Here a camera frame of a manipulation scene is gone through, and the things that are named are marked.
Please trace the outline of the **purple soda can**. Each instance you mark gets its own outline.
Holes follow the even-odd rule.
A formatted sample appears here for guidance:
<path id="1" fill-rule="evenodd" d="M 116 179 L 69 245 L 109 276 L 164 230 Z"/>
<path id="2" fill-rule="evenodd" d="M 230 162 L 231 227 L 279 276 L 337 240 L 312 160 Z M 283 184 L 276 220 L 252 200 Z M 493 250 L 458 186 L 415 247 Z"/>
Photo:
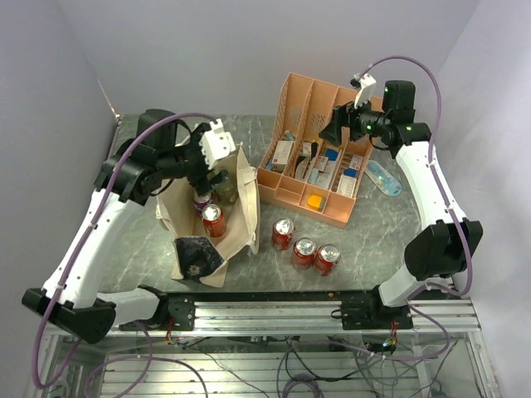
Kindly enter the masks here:
<path id="1" fill-rule="evenodd" d="M 194 193 L 192 196 L 192 203 L 196 210 L 199 213 L 202 213 L 202 210 L 208 206 L 214 203 L 213 196 L 210 192 L 204 195 L 199 195 L 198 193 Z"/>

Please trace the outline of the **clear bottle green cap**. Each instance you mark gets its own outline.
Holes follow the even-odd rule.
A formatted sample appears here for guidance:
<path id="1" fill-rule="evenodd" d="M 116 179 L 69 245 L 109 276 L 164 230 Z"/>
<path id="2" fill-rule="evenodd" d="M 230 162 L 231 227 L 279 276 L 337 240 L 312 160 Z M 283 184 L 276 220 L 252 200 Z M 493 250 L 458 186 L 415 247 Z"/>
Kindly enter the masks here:
<path id="1" fill-rule="evenodd" d="M 225 182 L 219 184 L 216 187 L 215 192 L 219 201 L 224 206 L 229 206 L 233 204 L 239 196 L 236 179 L 228 179 Z"/>

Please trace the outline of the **cream canvas tote bag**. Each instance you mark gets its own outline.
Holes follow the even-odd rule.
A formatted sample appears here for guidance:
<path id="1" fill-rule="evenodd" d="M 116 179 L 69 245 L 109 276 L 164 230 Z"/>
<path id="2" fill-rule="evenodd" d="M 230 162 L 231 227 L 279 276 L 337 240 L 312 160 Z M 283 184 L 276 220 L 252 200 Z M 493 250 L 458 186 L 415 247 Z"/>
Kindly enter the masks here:
<path id="1" fill-rule="evenodd" d="M 237 197 L 221 205 L 226 222 L 225 233 L 212 238 L 203 225 L 192 201 L 194 190 L 185 179 L 170 185 L 157 197 L 156 217 L 173 235 L 176 260 L 170 278 L 221 288 L 227 276 L 229 260 L 242 249 L 255 254 L 260 245 L 260 195 L 257 169 L 237 144 L 236 152 L 222 161 L 222 166 L 236 177 Z"/>

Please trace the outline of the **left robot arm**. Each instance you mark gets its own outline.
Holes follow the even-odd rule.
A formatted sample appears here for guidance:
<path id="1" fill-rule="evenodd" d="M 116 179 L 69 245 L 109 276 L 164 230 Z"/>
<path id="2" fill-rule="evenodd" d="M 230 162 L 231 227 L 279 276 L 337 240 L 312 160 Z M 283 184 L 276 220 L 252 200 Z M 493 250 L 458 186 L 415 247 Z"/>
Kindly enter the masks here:
<path id="1" fill-rule="evenodd" d="M 136 137 L 105 160 L 65 257 L 42 287 L 28 289 L 22 297 L 22 304 L 41 315 L 43 323 L 95 344 L 114 327 L 140 321 L 160 329 L 168 322 L 166 293 L 142 285 L 102 294 L 99 286 L 116 242 L 150 197 L 178 179 L 186 179 L 200 194 L 221 181 L 212 175 L 213 169 L 236 147 L 220 119 L 200 117 L 202 123 L 178 144 L 177 130 L 186 125 L 187 115 L 149 109 L 139 117 Z"/>

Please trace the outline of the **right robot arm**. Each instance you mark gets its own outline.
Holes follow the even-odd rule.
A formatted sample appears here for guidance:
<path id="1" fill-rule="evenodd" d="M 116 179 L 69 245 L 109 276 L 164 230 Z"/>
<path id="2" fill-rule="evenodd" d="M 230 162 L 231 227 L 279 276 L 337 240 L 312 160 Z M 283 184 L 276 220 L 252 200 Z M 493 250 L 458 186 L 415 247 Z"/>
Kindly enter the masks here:
<path id="1" fill-rule="evenodd" d="M 380 139 L 406 177 L 421 218 L 421 232 L 406 246 L 404 264 L 379 286 L 380 299 L 365 309 L 367 321 L 384 328 L 395 318 L 394 307 L 405 305 L 426 288 L 455 296 L 468 293 L 468 287 L 457 291 L 442 282 L 461 272 L 473 274 L 472 255 L 483 227 L 457 204 L 438 163 L 433 133 L 427 124 L 414 119 L 416 86 L 405 80 L 387 81 L 382 108 L 375 110 L 375 79 L 366 74 L 351 84 L 357 90 L 355 99 L 333 109 L 319 137 L 338 146 L 343 130 L 348 129 L 353 142 Z"/>

